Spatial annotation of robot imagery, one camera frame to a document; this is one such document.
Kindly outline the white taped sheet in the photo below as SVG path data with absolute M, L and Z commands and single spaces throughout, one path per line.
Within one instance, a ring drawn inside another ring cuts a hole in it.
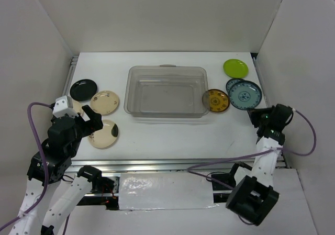
M 206 209 L 214 207 L 205 178 L 185 172 L 124 173 L 119 181 L 119 209 Z

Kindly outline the cream plate black patch front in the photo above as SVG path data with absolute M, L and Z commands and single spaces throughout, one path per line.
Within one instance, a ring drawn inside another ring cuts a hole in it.
M 97 149 L 106 149 L 112 146 L 119 136 L 119 128 L 111 120 L 103 120 L 103 128 L 88 137 L 89 143 Z

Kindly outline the blue patterned plate front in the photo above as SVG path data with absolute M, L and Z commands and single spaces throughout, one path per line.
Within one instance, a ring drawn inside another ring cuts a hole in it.
M 239 110 L 256 108 L 262 100 L 260 87 L 251 81 L 241 81 L 228 92 L 230 103 Z

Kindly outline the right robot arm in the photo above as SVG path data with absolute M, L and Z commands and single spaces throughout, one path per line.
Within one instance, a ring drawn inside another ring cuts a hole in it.
M 292 120 L 293 109 L 277 104 L 247 112 L 257 128 L 256 157 L 252 167 L 239 162 L 231 169 L 228 183 L 233 190 L 226 208 L 244 222 L 259 226 L 279 199 L 273 188 L 273 174 L 285 142 L 282 131 Z

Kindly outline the green plate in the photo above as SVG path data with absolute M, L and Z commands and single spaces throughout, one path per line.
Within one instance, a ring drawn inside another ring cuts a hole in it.
M 249 73 L 248 66 L 241 60 L 229 59 L 223 64 L 223 71 L 231 78 L 244 78 Z

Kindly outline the cream plate with calligraphy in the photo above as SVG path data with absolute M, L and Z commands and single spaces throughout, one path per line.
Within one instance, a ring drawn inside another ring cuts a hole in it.
M 91 109 L 102 116 L 113 113 L 119 105 L 119 97 L 112 91 L 100 91 L 90 101 Z

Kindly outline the cream plate black patch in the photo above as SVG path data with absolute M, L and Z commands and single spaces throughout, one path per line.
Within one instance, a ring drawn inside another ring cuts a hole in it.
M 79 115 L 82 115 L 83 114 L 82 104 L 76 100 L 72 100 L 72 104 L 75 112 Z
M 103 120 L 103 128 L 88 137 L 89 143 L 97 149 L 106 149 L 112 146 L 119 136 L 119 128 L 111 120 Z

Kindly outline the clear plastic bin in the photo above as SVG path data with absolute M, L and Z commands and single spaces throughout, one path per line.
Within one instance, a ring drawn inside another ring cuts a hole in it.
M 197 66 L 133 66 L 124 110 L 134 117 L 201 118 L 209 112 L 206 70 Z

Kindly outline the yellow patterned plate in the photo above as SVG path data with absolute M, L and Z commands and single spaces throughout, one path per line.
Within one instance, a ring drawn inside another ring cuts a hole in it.
M 213 113 L 223 113 L 230 106 L 228 95 L 219 89 L 209 89 L 202 95 L 203 105 Z

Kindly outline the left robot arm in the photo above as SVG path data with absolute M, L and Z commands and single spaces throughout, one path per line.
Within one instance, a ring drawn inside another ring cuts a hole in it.
M 48 105 L 53 111 L 52 125 L 48 129 L 48 137 L 41 142 L 31 114 L 35 105 L 31 103 L 28 106 L 27 114 L 39 151 L 31 159 L 26 192 L 18 216 L 1 227 L 12 226 L 10 234 L 57 234 L 84 195 L 103 188 L 101 171 L 85 165 L 68 190 L 54 205 L 50 204 L 72 158 L 77 154 L 81 140 L 101 130 L 103 122 L 101 114 L 88 105 L 82 107 L 89 117 L 85 121 L 65 99 L 61 99 Z

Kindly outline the blue patterned plate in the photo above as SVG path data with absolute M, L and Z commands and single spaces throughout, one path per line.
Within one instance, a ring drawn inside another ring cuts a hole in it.
M 256 108 L 262 100 L 260 87 L 251 81 L 241 81 L 228 92 L 230 103 L 239 110 Z
M 227 91 L 227 93 L 230 92 L 231 88 L 232 88 L 235 84 L 237 84 L 237 83 L 239 83 L 239 82 L 242 82 L 242 81 L 244 81 L 244 79 L 241 79 L 241 78 L 231 78 L 231 79 L 226 83 L 226 91 Z

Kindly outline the cream plate black patch rear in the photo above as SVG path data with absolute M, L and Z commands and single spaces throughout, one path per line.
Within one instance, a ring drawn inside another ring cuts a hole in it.
M 82 104 L 76 100 L 72 100 L 72 104 L 75 112 L 79 115 L 82 115 L 83 114 Z

